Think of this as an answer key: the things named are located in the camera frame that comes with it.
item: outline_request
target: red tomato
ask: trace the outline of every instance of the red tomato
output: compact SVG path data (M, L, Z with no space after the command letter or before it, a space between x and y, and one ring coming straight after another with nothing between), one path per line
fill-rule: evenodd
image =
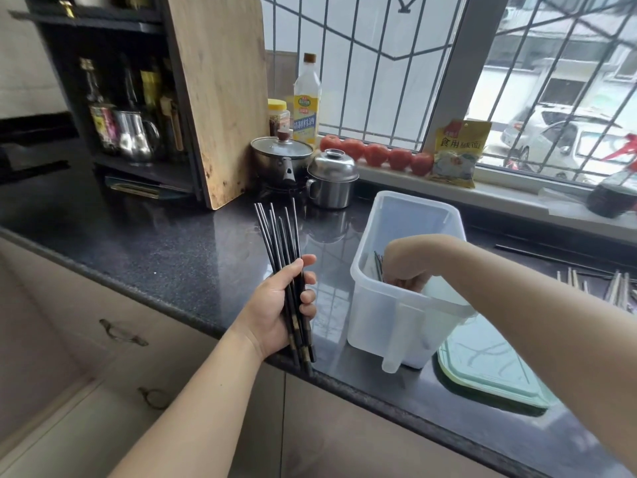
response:
M389 157L389 149L383 144L370 144L365 148L365 160L370 166L379 168Z
M412 157L409 149L394 148L389 152L389 167L396 171L404 171L410 165Z
M425 176L434 166L434 156L428 152L421 152L411 160L411 172L416 176Z
M365 143L358 139L346 139L341 149L353 160L358 161L365 154Z
M320 149L324 151L325 149L343 149L343 142L340 140L338 136L334 134L328 134L327 136L323 136L320 141Z

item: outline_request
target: white car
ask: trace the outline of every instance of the white car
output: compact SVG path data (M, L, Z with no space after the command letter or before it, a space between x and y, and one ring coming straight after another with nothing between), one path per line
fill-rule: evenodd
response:
M500 136L500 140L509 147L513 147L515 139L520 133L522 124L529 116L530 108L525 108L515 115L515 117L509 122ZM528 145L528 141L531 137L539 134L543 129L557 122L562 122L568 118L568 115L573 110L572 106L563 106L560 104L546 104L540 103L535 106L529 122L527 122L524 132L520 136L515 147L521 149ZM591 122L603 125L608 125L611 120L610 116L600 113L599 111L577 108L571 118L574 122Z
M520 151L519 160L514 163L517 168L545 176L572 180L575 176L574 170L582 167L586 157L604 132L606 125L569 122L564 127L564 124L563 121L557 122L528 139ZM609 128L608 133L604 135L595 149L593 156L583 167L584 171L595 174L578 175L577 181L599 184L606 176L621 171L626 164L632 162L633 154L622 154L610 160L602 160L624 147L628 142L625 138L626 134L624 129ZM557 140L557 144L548 154L555 140Z

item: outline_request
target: black granite countertop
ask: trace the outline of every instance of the black granite countertop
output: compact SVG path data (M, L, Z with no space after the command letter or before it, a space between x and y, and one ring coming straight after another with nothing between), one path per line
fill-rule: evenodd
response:
M97 183L77 140L36 146L29 157L64 157L71 168L0 187L7 240L216 338L269 274L250 196L210 212L116 194ZM632 476L562 404L539 417L497 409L449 391L431 361L422 371L386 374L379 357L346 343L350 265L370 209L371 200L359 198L340 212L299 211L301 246L318 257L318 361L309 382L508 476ZM527 245L463 218L476 244ZM479 218L483 227L487 220ZM553 264L515 259L555 274ZM285 356L269 362L295 373Z

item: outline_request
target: seasoning packet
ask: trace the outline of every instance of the seasoning packet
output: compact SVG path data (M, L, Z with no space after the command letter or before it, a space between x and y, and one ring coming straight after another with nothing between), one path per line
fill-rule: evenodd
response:
M454 119L436 131L436 152L431 179L475 188L473 171L482 156L491 123Z

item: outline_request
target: cabinet handle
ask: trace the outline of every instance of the cabinet handle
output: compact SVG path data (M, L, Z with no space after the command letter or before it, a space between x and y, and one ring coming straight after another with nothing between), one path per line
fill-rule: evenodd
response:
M130 335L128 332L118 329L106 319L100 319L100 324L106 331L106 335L113 340L118 342L130 342L131 344L141 345L142 347L146 347L148 345L148 342L146 342L143 338L138 335Z
M149 408L163 411L170 406L171 398L168 393L162 389L147 389L146 387L138 387L137 391L141 394L144 402Z

